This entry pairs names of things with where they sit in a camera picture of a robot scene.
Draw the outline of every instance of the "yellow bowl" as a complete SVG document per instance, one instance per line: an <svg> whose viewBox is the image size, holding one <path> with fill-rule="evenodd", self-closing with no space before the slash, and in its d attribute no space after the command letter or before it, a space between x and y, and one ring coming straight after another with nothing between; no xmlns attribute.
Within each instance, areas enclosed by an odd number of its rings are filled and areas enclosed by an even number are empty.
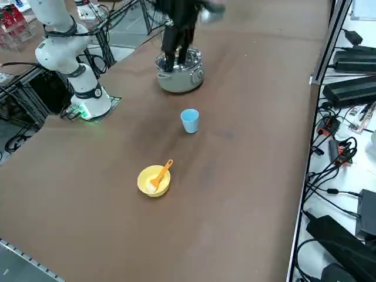
<svg viewBox="0 0 376 282"><path fill-rule="evenodd" d="M162 177L156 192L149 193L146 188L147 185L150 184L150 181L156 178L162 169L163 166L149 166L140 173L137 178L137 186L142 193L147 194L149 197L160 197L168 191L171 181L171 174L169 171L167 171Z"/></svg>

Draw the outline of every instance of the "white robotic arm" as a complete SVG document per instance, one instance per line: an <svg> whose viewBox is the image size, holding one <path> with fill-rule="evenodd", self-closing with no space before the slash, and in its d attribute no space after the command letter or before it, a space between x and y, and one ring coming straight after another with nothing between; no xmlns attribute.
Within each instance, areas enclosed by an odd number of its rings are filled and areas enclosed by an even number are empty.
<svg viewBox="0 0 376 282"><path fill-rule="evenodd" d="M50 36L35 50L38 62L51 71L60 72L75 90L71 102L77 106L85 120L102 116L111 108L111 100L95 78L91 67L78 63L76 57L83 53L90 43L88 30L78 24L66 10L64 0L29 0L37 20L55 32L69 36Z"/></svg>

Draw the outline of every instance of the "silver pot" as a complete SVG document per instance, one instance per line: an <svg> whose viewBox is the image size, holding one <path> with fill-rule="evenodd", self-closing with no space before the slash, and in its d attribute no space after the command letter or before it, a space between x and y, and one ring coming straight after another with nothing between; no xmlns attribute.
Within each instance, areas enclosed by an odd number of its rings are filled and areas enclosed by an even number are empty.
<svg viewBox="0 0 376 282"><path fill-rule="evenodd" d="M184 65L177 64L177 56L172 72L165 72L165 55L157 57L155 65L158 69L157 79L160 87L168 92L183 93L191 91L200 86L204 81L204 70L202 67L202 54L196 48L189 48L187 61Z"/></svg>

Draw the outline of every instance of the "tabletop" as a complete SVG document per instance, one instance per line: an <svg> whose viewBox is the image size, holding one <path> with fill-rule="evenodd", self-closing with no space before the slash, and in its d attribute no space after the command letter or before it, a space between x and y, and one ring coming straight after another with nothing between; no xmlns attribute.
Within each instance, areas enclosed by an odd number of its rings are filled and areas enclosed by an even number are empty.
<svg viewBox="0 0 376 282"><path fill-rule="evenodd" d="M159 88L158 41L141 46L101 77L122 98L101 124L50 117L1 167L1 237L66 281L284 280L327 19L325 0L231 1L197 30L207 77L186 95ZM169 192L141 194L168 159Z"/></svg>

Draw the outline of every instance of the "paper cup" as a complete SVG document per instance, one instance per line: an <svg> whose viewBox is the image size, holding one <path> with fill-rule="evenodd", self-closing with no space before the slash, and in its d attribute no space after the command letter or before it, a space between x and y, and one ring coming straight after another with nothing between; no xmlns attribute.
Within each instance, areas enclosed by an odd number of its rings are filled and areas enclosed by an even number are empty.
<svg viewBox="0 0 376 282"><path fill-rule="evenodd" d="M196 133L199 129L200 115L195 109L186 109L180 114L184 129L188 133Z"/></svg>

